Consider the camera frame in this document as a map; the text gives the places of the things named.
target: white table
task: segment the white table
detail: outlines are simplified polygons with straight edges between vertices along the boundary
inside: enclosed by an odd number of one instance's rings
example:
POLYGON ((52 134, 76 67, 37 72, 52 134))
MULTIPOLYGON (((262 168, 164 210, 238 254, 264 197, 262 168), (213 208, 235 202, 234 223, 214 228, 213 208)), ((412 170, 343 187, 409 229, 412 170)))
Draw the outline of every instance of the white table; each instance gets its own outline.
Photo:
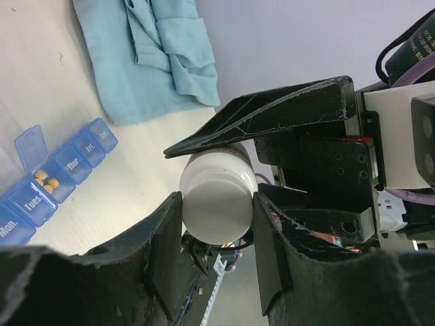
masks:
MULTIPOLYGON (((103 117, 71 0, 0 1, 0 192, 24 175, 14 139, 41 125, 49 152, 103 117)), ((200 109, 136 126, 109 125, 119 143, 32 237, 66 254, 85 253, 148 216, 171 192, 187 157, 163 149, 214 114, 200 109)))

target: pill organizer compartment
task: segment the pill organizer compartment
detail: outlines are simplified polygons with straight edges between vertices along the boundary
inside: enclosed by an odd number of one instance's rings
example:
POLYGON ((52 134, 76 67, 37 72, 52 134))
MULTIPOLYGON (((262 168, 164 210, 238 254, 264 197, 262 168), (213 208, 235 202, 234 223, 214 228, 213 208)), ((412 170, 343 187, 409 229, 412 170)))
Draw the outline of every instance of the pill organizer compartment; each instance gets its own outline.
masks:
POLYGON ((49 161, 51 159, 73 179, 76 185, 81 184, 92 172, 92 167, 72 144, 63 145, 50 156, 49 161))
POLYGON ((115 135, 110 131, 107 124, 100 117, 91 122, 84 130, 89 130, 106 154, 113 151, 115 146, 118 144, 115 135))
POLYGON ((26 217, 34 226, 42 226, 57 209, 57 203, 36 181, 24 179, 9 190, 6 204, 17 215, 26 217))
POLYGON ((25 245, 36 229, 0 202, 0 247, 25 245))
POLYGON ((71 142, 93 168, 98 166, 106 156, 98 141, 87 130, 79 131, 71 142))
POLYGON ((40 190, 49 197, 52 202, 61 203, 74 191, 74 180, 54 161, 48 160, 48 150, 41 126, 34 126, 27 129, 15 140, 15 147, 20 156, 22 167, 28 173, 25 179, 33 182, 40 190), (44 180, 38 184, 36 175, 47 175, 44 180), (58 187, 55 189, 45 190, 51 179, 55 179, 58 187))

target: open pill compartment lid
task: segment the open pill compartment lid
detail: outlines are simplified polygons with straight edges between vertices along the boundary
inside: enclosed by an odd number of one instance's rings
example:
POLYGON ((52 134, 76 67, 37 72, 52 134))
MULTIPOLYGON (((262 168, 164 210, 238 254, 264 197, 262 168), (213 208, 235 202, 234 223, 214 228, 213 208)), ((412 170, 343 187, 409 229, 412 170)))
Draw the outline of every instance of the open pill compartment lid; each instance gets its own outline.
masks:
POLYGON ((18 136, 15 139, 15 148, 27 173, 36 170, 48 157, 47 145, 40 125, 29 128, 18 136))

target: gray wall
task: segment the gray wall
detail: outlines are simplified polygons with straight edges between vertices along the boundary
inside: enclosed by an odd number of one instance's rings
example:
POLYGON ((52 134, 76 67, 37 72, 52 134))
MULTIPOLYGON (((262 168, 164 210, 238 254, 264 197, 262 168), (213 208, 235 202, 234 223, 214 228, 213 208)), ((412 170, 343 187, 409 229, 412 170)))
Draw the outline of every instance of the gray wall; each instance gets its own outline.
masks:
MULTIPOLYGON (((434 7, 433 0, 196 4, 215 53, 222 104, 242 94, 337 75, 351 76, 356 88, 376 82, 379 52, 434 7)), ((267 166, 253 160, 257 172, 271 177, 267 166)), ((236 271, 224 278, 210 326, 267 325, 260 314, 254 249, 244 254, 236 271)))

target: folded towel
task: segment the folded towel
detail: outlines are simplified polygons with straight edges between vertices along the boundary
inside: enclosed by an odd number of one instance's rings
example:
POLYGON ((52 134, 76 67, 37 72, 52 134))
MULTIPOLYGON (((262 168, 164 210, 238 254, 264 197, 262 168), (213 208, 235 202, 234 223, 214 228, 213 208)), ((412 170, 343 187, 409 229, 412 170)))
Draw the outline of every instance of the folded towel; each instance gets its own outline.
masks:
POLYGON ((73 0, 97 90, 115 124, 218 106, 213 52, 194 1, 73 0))

